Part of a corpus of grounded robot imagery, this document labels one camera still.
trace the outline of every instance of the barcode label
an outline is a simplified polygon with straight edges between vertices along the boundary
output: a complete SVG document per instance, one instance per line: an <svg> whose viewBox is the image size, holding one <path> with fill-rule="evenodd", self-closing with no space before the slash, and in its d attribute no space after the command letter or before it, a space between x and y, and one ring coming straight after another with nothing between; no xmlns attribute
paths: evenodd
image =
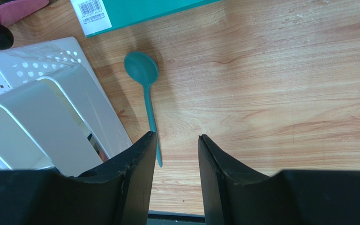
<svg viewBox="0 0 360 225"><path fill-rule="evenodd" d="M71 0L71 3L86 36L112 27L103 0Z"/></svg>
<svg viewBox="0 0 360 225"><path fill-rule="evenodd" d="M98 0L93 0L92 2L83 2L82 4L79 4L79 8L82 12L82 16L86 16L90 13L101 10L101 5Z"/></svg>

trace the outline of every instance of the white plastic basket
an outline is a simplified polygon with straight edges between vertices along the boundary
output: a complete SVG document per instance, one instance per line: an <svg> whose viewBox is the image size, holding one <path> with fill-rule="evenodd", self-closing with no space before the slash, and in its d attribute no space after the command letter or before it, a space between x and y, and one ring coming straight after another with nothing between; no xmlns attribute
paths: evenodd
<svg viewBox="0 0 360 225"><path fill-rule="evenodd" d="M38 92L32 89L35 87L38 89L48 88L44 92ZM11 90L18 88L20 91L11 92ZM40 95L40 98L47 96L45 101L48 101L52 105L60 102L64 106L63 108L60 108L61 104L59 104L54 109L48 109L47 107L45 110L56 110L58 112L58 108L65 109L59 113L62 114L62 117L69 116L67 118L72 118L73 120L69 121L66 126L70 127L75 124L77 129L82 131L84 139L89 134L93 134L93 137L97 140L107 158L114 157L132 145L78 42L74 37L68 37L22 48L0 51L0 107L6 111L1 113L0 128L4 127L5 124L2 124L4 121L10 123L11 126L18 124L19 127L23 129L24 134L29 137L27 139L22 137L22 142L18 143L15 139L10 139L11 136L9 133L5 134L5 139L10 139L10 143L5 143L5 145L1 145L0 143L1 169L47 168L52 166L49 161L51 160L52 162L57 162L56 164L59 164L62 168L65 168L65 171L61 171L65 175L79 175L85 168L94 167L96 164L95 160L87 159L87 157L90 156L85 152L79 153L84 157L76 157L73 155L72 150L67 150L71 152L71 154L67 156L69 164L79 163L87 165L86 167L75 166L76 169L71 170L70 165L65 165L65 159L62 158L65 154L62 155L60 152L57 152L58 150L65 151L65 149L60 149L60 147L55 146L54 143L49 145L49 143L54 140L48 139L51 138L46 135L48 133L44 133L45 137L35 136L29 133L28 130L32 129L34 133L39 133L37 131L37 124L40 127L46 128L51 128L51 124L43 120L43 118L38 118L34 115L23 117L21 114L15 115L15 113L9 112L9 107L4 107L3 104L7 104L7 102L12 104L10 99L15 99L15 97L16 101L18 101L16 96L18 93L35 93ZM24 98L28 98L29 102L31 101L31 97L25 95ZM43 114L44 117L49 117L49 114L46 114L44 111L37 112L36 109L33 110L32 107L26 104L24 99L20 99L18 102L21 102L22 108L29 107L27 111L22 111L22 113L30 113L30 111L32 111L40 115ZM13 109L14 112L21 112L20 110L15 110L15 106L16 105L14 105L13 108L11 107L11 109ZM28 122L24 121L26 118L32 120L32 123L29 123L28 127L24 126L24 124ZM60 127L59 124L56 125L56 128L59 130L66 129L66 127ZM7 146L12 146L12 149L16 149L15 154L9 152L11 149L7 149ZM83 148L83 150L89 149L92 148L90 148L90 146ZM17 158L16 161L14 160L15 163L8 163L8 161L13 161L12 157L15 157L15 155L24 157L23 161ZM34 155L34 159L29 159L30 155Z"/></svg>

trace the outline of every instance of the pink object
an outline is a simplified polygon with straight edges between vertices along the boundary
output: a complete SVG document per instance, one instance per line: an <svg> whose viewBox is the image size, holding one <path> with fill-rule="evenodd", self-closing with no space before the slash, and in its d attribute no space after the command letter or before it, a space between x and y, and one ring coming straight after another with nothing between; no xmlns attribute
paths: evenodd
<svg viewBox="0 0 360 225"><path fill-rule="evenodd" d="M9 26L36 12L49 3L49 0L14 0L0 5L0 24Z"/></svg>

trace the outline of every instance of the green plastic spoon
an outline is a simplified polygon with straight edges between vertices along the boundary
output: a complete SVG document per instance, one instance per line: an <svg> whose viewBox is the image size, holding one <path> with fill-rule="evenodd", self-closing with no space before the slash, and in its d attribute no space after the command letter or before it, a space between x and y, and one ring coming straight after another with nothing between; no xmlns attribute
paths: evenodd
<svg viewBox="0 0 360 225"><path fill-rule="evenodd" d="M150 129L157 133L157 126L155 125L154 112L152 110L150 87L157 81L159 76L158 66L148 55L142 52L131 52L127 54L123 61L125 70L129 76L140 83L144 88L145 107L147 108L148 122ZM157 159L159 166L162 167L161 148L157 138Z"/></svg>

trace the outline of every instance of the wooden surface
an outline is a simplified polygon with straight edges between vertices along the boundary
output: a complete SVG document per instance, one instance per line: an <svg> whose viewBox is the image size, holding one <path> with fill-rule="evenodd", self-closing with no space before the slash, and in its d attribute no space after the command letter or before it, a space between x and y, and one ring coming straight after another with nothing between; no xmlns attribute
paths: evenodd
<svg viewBox="0 0 360 225"><path fill-rule="evenodd" d="M10 29L15 46L75 36L133 141L149 126L123 58L157 61L150 210L203 214L200 134L268 175L360 170L360 0L225 0L89 39L59 0Z"/></svg>

